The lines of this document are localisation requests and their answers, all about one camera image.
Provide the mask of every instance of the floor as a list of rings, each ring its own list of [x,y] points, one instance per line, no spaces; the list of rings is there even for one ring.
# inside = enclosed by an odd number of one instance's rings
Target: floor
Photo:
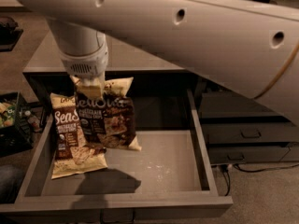
[[[24,30],[20,41],[11,52],[0,53],[0,93],[20,91],[28,102],[36,101],[22,75],[49,28],[45,20],[32,12],[0,12],[10,16]],[[0,159],[0,165],[12,163],[27,169],[34,150],[24,151]],[[247,164],[244,168],[287,166],[293,163]],[[299,168],[247,174],[231,169],[231,193],[234,205],[219,218],[151,221],[146,223],[190,224],[295,224],[299,222]],[[226,192],[226,183],[220,171],[214,169],[220,195]]]

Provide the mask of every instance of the screw hole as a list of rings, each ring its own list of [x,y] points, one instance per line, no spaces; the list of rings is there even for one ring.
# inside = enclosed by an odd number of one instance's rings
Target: screw hole
[[[272,47],[277,49],[283,43],[284,34],[282,32],[277,32],[272,38]]]
[[[175,17],[175,25],[179,25],[185,18],[185,10],[181,9],[177,12],[177,15]]]
[[[100,6],[102,6],[103,3],[104,3],[104,1],[105,1],[105,0],[96,0],[96,1],[95,1],[95,5],[96,5],[96,7],[100,7]]]

